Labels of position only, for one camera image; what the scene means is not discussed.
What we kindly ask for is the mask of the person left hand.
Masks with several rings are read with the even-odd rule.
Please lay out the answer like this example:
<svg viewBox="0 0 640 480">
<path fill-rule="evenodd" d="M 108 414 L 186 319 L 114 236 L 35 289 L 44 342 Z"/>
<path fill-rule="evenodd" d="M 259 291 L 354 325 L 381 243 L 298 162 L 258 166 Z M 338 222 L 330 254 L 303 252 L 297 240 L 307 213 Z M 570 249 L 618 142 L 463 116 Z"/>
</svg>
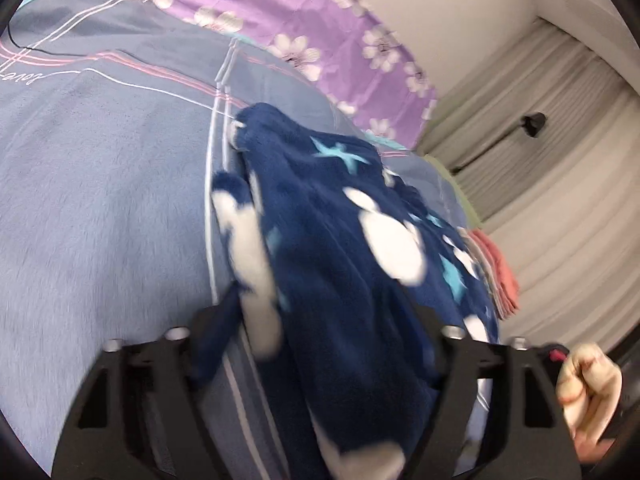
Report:
<svg viewBox="0 0 640 480">
<path fill-rule="evenodd" d="M 602 460 L 615 442 L 603 435 L 620 402 L 622 388 L 620 367 L 597 344 L 580 344 L 570 350 L 555 393 L 582 464 Z"/>
</svg>

